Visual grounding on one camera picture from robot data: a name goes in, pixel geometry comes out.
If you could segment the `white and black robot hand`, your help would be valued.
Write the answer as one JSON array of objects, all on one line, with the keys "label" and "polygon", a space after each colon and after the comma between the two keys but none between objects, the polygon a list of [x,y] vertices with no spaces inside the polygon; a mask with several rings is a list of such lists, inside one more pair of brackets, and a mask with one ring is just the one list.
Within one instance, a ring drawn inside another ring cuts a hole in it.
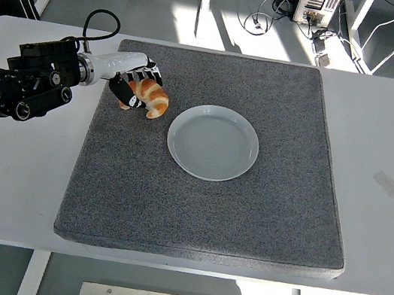
[{"label": "white and black robot hand", "polygon": [[108,80],[108,85],[113,94],[130,108],[144,108],[146,104],[128,82],[122,78],[127,74],[130,81],[142,81],[154,79],[162,85],[162,79],[158,66],[144,53],[118,52],[101,56],[82,54],[81,65],[85,64],[85,76],[80,79],[80,84],[86,86],[94,84],[99,79]]}]

